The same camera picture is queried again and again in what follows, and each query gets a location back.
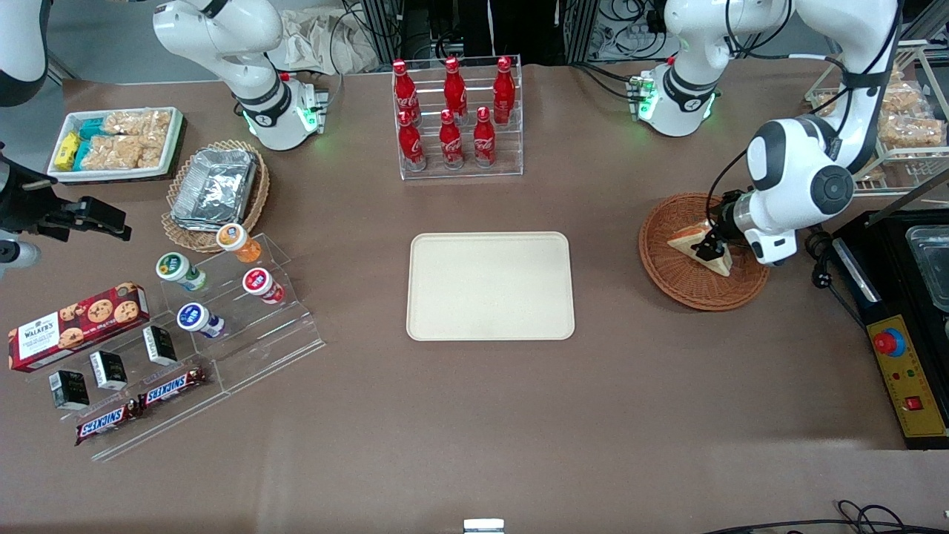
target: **white storage tray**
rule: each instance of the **white storage tray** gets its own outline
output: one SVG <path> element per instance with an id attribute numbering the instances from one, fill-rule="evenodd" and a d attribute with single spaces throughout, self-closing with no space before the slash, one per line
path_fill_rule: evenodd
<path id="1" fill-rule="evenodd" d="M 172 114 L 172 121 L 168 126 L 168 136 L 165 137 L 165 145 L 161 149 L 161 160 L 157 167 L 148 167 L 141 169 L 121 169 L 121 170 L 103 170 L 103 171 L 61 171 L 53 165 L 54 156 L 50 156 L 47 165 L 47 174 L 61 183 L 83 183 L 87 181 L 101 183 L 104 181 L 131 181 L 161 176 L 168 173 L 172 159 L 175 156 L 175 146 L 177 145 L 178 134 L 181 132 L 181 112 L 174 107 L 133 107 L 129 109 L 101 109 L 98 111 L 77 111 L 65 116 L 63 127 L 60 128 L 59 138 L 53 145 L 53 155 L 59 150 L 66 134 L 70 131 L 78 131 L 83 121 L 89 119 L 104 119 L 106 115 L 113 111 L 169 111 Z"/>
<path id="2" fill-rule="evenodd" d="M 405 330 L 416 341 L 560 340 L 573 334 L 567 238 L 558 232 L 421 234 Z"/>

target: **yogurt bottle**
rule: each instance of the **yogurt bottle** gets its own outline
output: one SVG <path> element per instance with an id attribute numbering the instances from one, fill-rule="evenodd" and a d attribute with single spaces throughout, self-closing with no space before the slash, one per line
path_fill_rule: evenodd
<path id="1" fill-rule="evenodd" d="M 218 337 L 224 333 L 224 319 L 212 314 L 197 302 L 185 304 L 178 310 L 178 326 L 188 332 L 200 332 L 205 337 Z"/>
<path id="2" fill-rule="evenodd" d="M 286 294 L 284 286 L 261 267 L 254 267 L 244 275 L 244 291 L 259 296 L 265 304 L 280 304 Z"/>
<path id="3" fill-rule="evenodd" d="M 162 280 L 177 283 L 188 291 L 201 289 L 208 278 L 204 271 L 177 252 L 169 252 L 160 257 L 155 264 L 155 273 Z"/>
<path id="4" fill-rule="evenodd" d="M 260 243 L 248 236 L 243 226 L 234 222 L 221 226 L 217 231 L 217 246 L 233 252 L 244 263 L 254 263 L 262 252 Z"/>

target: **teal snack package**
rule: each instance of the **teal snack package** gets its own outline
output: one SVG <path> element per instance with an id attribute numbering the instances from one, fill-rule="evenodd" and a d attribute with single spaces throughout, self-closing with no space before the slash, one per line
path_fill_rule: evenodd
<path id="1" fill-rule="evenodd" d="M 73 172 L 83 170 L 83 158 L 85 158 L 85 155 L 88 154 L 91 149 L 92 143 L 89 141 L 79 143 L 79 150 L 76 152 L 76 161 L 72 164 Z"/>
<path id="2" fill-rule="evenodd" d="M 90 140 L 94 135 L 106 135 L 105 130 L 102 129 L 102 124 L 105 122 L 105 119 L 86 119 L 79 126 L 79 137 L 83 140 Z"/>

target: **red emergency stop button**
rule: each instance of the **red emergency stop button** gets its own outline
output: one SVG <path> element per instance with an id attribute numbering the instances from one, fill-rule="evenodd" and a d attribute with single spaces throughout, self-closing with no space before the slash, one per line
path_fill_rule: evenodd
<path id="1" fill-rule="evenodd" d="M 909 411 L 922 410 L 922 400 L 919 397 L 906 397 L 902 400 L 902 405 Z"/>
<path id="2" fill-rule="evenodd" d="M 895 358 L 906 352 L 906 341 L 899 331 L 887 328 L 873 336 L 873 347 L 877 351 Z"/>

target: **aluminum foil container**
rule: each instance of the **aluminum foil container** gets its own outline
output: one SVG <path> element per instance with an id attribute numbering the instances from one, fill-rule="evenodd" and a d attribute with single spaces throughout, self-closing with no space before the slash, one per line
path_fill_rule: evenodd
<path id="1" fill-rule="evenodd" d="M 198 151 L 181 181 L 172 220 L 198 232 L 216 232 L 228 222 L 243 222 L 256 169 L 256 156 L 246 150 Z"/>

